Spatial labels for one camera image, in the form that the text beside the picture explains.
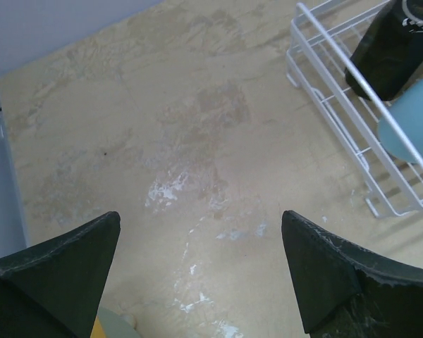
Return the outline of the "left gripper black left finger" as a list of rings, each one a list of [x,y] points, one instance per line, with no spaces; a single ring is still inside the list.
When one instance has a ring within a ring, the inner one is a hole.
[[[120,231],[111,211],[0,258],[0,337],[89,337]]]

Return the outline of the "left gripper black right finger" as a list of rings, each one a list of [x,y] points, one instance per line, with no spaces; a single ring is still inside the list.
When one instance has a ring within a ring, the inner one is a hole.
[[[339,237],[295,211],[281,232],[311,337],[423,337],[423,269]]]

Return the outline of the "light blue ceramic mug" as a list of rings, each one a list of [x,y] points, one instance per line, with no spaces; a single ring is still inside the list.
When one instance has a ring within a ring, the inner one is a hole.
[[[388,110],[423,158],[423,79],[396,99]],[[409,163],[417,162],[385,118],[379,120],[377,136],[390,155]]]

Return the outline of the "black hexagonal ceramic mug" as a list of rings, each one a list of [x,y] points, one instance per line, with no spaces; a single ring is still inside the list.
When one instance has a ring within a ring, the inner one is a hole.
[[[423,1],[389,1],[350,57],[382,101],[391,101],[423,69]]]

